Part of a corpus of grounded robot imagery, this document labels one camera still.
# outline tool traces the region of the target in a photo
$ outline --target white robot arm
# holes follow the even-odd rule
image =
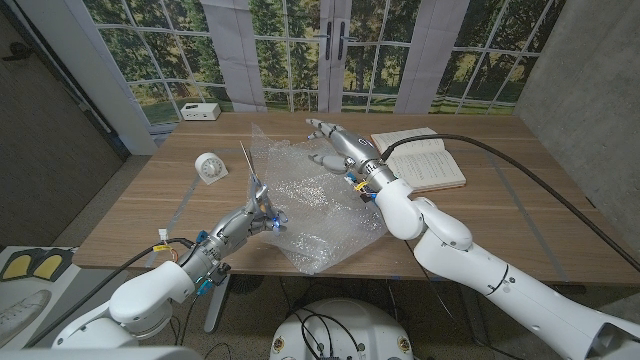
[[[267,186],[251,175],[249,201],[223,217],[207,238],[182,255],[177,263],[167,261],[158,268],[120,286],[111,299],[84,314],[56,337],[54,349],[118,348],[135,346],[170,321],[169,300],[182,303],[204,279],[198,295],[220,285],[230,266],[222,260],[261,231],[286,230],[284,213],[273,208]]]
[[[411,186],[396,179],[365,138],[320,120],[307,123],[318,128],[309,138],[328,138],[339,154],[310,158],[333,173],[364,176],[391,234],[401,240],[422,234],[414,256],[425,269],[475,289],[565,359],[637,357],[640,325],[575,303],[474,244],[469,229],[431,201],[411,201]]]

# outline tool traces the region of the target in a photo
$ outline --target white wall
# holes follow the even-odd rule
[[[567,1],[515,114],[640,251],[638,19],[635,0]]]
[[[118,132],[133,155],[152,155],[158,147],[145,124],[94,49],[63,0],[19,0],[58,57]]]

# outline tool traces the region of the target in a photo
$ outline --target table leg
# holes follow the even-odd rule
[[[222,313],[222,307],[227,295],[227,287],[231,281],[231,275],[227,275],[227,278],[220,284],[212,289],[213,294],[211,296],[211,302],[209,303],[209,311],[207,312],[207,318],[204,321],[204,331],[207,334],[213,333],[218,327],[220,321],[220,314]]]

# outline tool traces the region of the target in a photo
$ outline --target window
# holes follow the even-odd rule
[[[421,0],[354,1],[342,111],[391,113]]]
[[[320,0],[250,0],[269,111],[318,110]]]
[[[233,111],[199,0],[84,0],[150,125],[187,102]]]
[[[511,114],[565,0],[471,0],[430,113]]]

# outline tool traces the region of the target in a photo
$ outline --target window pane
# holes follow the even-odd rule
[[[455,46],[484,47],[504,0],[472,0],[460,26]]]
[[[127,13],[120,1],[114,0],[84,0],[93,22],[96,24],[126,24],[131,25]]]
[[[293,94],[293,107],[295,111],[318,111],[318,94],[299,92]]]
[[[131,15],[138,26],[169,28],[162,5],[157,0],[127,0]]]
[[[344,71],[344,91],[369,93],[375,46],[349,46]]]
[[[463,103],[458,114],[484,115],[489,108],[489,104]]]
[[[268,111],[275,112],[290,112],[289,107],[289,94],[284,92],[264,92],[264,100],[267,103]]]
[[[527,82],[533,66],[536,64],[537,57],[525,56],[520,59],[518,65],[511,73],[509,81],[498,95],[498,101],[500,102],[516,102],[520,97],[520,93],[524,88],[524,84]]]
[[[489,115],[511,115],[514,106],[493,105],[489,109]]]
[[[320,1],[287,0],[289,37],[311,38],[319,34]]]
[[[164,0],[164,4],[174,29],[209,32],[200,0]]]
[[[138,34],[125,29],[100,29],[100,35],[127,81],[160,77]]]
[[[294,89],[318,89],[318,44],[290,42]]]
[[[409,48],[402,46],[380,46],[376,79],[373,92],[376,94],[398,94]]]
[[[547,0],[512,0],[509,2],[490,47],[502,50],[522,50],[546,4]]]
[[[421,2],[422,0],[391,0],[382,39],[410,43]]]
[[[180,49],[172,34],[142,33],[156,58],[165,78],[189,79],[189,73],[180,56]]]
[[[366,96],[342,96],[342,112],[366,112],[367,97]]]
[[[262,86],[288,89],[287,53],[284,41],[256,40]]]
[[[385,0],[353,1],[349,36],[357,41],[378,41],[385,5]]]
[[[371,104],[369,104],[369,112],[370,113],[392,113],[395,107],[396,107],[395,98],[382,98],[382,97],[372,96]]]
[[[131,85],[131,91],[152,125],[180,121],[169,96],[167,96],[164,85]]]
[[[187,57],[193,77],[199,82],[224,84],[218,55],[213,49],[213,41],[208,36],[178,36],[182,50]]]
[[[560,16],[560,11],[562,11],[564,3],[565,0],[555,0],[551,3],[551,7],[540,23],[540,26],[538,26],[538,31],[536,31],[536,34],[533,36],[533,40],[529,44],[527,51],[537,53],[542,52],[542,48],[544,47],[544,44],[546,44],[547,39],[549,39],[551,30],[553,30],[553,26],[558,20],[558,16]]]
[[[459,104],[459,101],[446,100],[441,96],[436,96],[431,103],[429,114],[455,114]]]
[[[473,84],[469,88],[467,98],[493,100],[507,75],[509,75],[509,71],[511,71],[515,61],[516,57],[511,55],[486,54],[473,80]]]
[[[225,88],[217,86],[201,86],[200,91],[202,91],[202,96],[204,96],[205,102],[218,103],[220,110],[233,112],[233,104],[231,103]]]
[[[462,97],[479,58],[480,53],[452,52],[438,86],[438,95]]]
[[[171,95],[173,95],[173,99],[175,100],[176,105],[178,105],[178,109],[182,109],[184,104],[188,102],[202,102],[194,84],[171,82],[169,83],[169,90],[171,90]]]
[[[249,10],[254,34],[284,36],[282,0],[249,0]]]

